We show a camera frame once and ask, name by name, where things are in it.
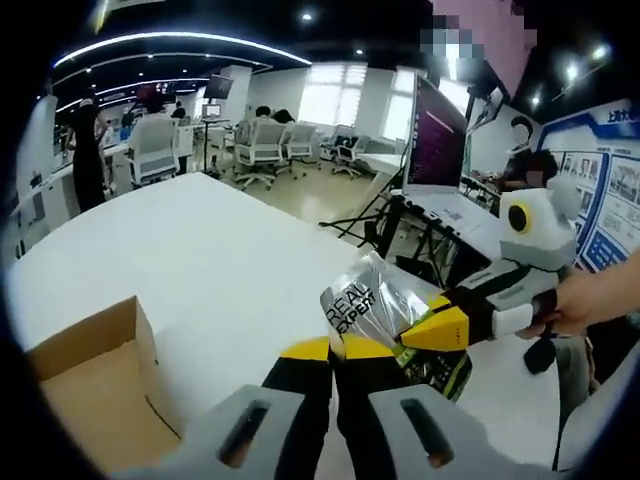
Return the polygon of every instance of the cardboard box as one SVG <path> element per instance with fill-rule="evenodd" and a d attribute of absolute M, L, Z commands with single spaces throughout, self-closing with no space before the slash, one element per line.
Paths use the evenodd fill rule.
<path fill-rule="evenodd" d="M 28 355 L 52 409 L 102 471 L 148 465 L 178 446 L 184 425 L 171 408 L 137 298 L 80 321 Z"/>

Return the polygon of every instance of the monitor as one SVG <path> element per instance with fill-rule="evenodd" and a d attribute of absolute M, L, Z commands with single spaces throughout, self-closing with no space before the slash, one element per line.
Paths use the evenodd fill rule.
<path fill-rule="evenodd" d="M 500 113 L 500 109 L 502 108 L 503 103 L 504 94 L 502 93 L 502 90 L 500 90 L 500 88 L 496 87 L 496 89 L 487 97 L 482 112 L 480 113 L 480 115 L 478 115 L 475 123 L 471 128 L 469 128 L 469 131 L 467 133 L 471 134 L 480 127 L 493 122 L 498 117 L 498 113 Z"/>
<path fill-rule="evenodd" d="M 209 84 L 204 91 L 204 98 L 219 98 L 226 100 L 229 96 L 231 85 L 233 85 L 232 78 L 223 77 L 222 75 L 211 75 Z"/>
<path fill-rule="evenodd" d="M 220 113 L 220 105 L 207 104 L 202 106 L 202 118 L 217 118 Z"/>
<path fill-rule="evenodd" d="M 416 75 L 403 190 L 407 194 L 457 192 L 467 120 L 429 80 Z"/>

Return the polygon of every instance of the window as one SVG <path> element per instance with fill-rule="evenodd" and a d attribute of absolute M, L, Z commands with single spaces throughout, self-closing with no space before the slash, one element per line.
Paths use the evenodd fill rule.
<path fill-rule="evenodd" d="M 469 105 L 469 92 L 467 92 L 467 87 L 447 80 L 446 78 L 441 78 L 438 90 L 440 90 L 463 115 L 467 114 L 467 106 Z"/>
<path fill-rule="evenodd" d="M 390 140 L 400 138 L 404 141 L 409 139 L 415 81 L 416 77 L 413 70 L 396 71 L 382 131 L 384 138 Z"/>
<path fill-rule="evenodd" d="M 348 125 L 356 121 L 367 66 L 319 64 L 309 68 L 300 102 L 300 121 Z"/>

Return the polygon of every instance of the gray gripper housing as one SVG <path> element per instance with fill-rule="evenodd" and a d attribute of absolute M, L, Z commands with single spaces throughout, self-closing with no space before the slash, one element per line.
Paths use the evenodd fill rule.
<path fill-rule="evenodd" d="M 533 480 L 566 478 L 541 465 L 519 464 L 497 452 L 484 427 L 428 385 L 387 390 L 369 395 L 389 445 L 397 480 Z M 407 410 L 421 416 L 414 426 Z M 435 452 L 428 452 L 431 444 Z M 443 445 L 452 459 L 434 468 L 429 453 Z"/>
<path fill-rule="evenodd" d="M 296 461 L 295 458 L 280 459 L 280 454 L 302 399 L 303 396 L 296 393 L 246 385 L 192 422 L 182 444 L 156 465 L 132 468 L 116 473 L 112 478 L 275 479 L 280 461 Z M 369 395 L 369 399 L 384 430 L 396 480 L 546 480 L 568 476 L 539 465 L 518 464 L 496 452 L 487 441 L 484 427 L 476 419 L 427 385 L 377 392 Z M 242 465 L 229 467 L 220 460 L 220 452 L 256 407 L 267 412 Z M 422 425 L 414 427 L 407 408 L 424 412 Z M 444 467 L 436 469 L 430 465 L 428 450 L 423 446 L 425 435 L 444 439 L 453 452 L 453 459 Z"/>

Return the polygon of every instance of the black ceiling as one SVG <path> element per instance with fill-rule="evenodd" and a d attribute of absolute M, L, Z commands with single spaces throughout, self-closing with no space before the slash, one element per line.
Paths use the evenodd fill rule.
<path fill-rule="evenodd" d="M 538 29 L 525 75 L 512 104 L 539 121 L 548 121 L 583 108 L 627 96 L 633 87 L 629 46 L 621 43 L 620 21 L 611 13 L 579 14 L 558 9 L 562 0 L 516 0 L 525 9 L 525 24 Z M 309 12 L 313 19 L 303 22 Z M 398 65 L 438 70 L 442 61 L 427 54 L 421 38 L 432 28 L 431 4 L 425 0 L 166 0 L 114 10 L 98 33 L 87 22 L 60 56 L 76 48 L 125 34 L 154 31 L 204 32 L 251 40 L 294 55 L 319 61 L 364 60 L 370 67 L 394 69 Z M 567 95 L 550 103 L 563 88 L 567 55 L 584 56 L 597 42 L 614 45 L 608 64 L 580 82 Z M 364 55 L 356 55 L 362 49 Z M 179 55 L 160 56 L 164 53 Z M 220 58 L 229 56 L 239 60 Z M 115 63 L 97 66 L 116 58 Z M 230 64 L 246 64 L 254 71 L 304 66 L 298 61 L 256 48 L 201 39 L 144 39 L 99 49 L 53 70 L 54 92 L 60 105 L 76 100 L 92 84 L 96 90 L 145 79 L 205 77 Z M 490 87 L 496 77 L 485 62 L 461 60 L 461 81 Z M 86 68 L 92 67 L 90 73 Z M 60 80 L 80 72 L 69 79 Z M 190 88 L 190 82 L 179 88 Z M 532 109 L 531 98 L 542 91 L 542 102 Z"/>

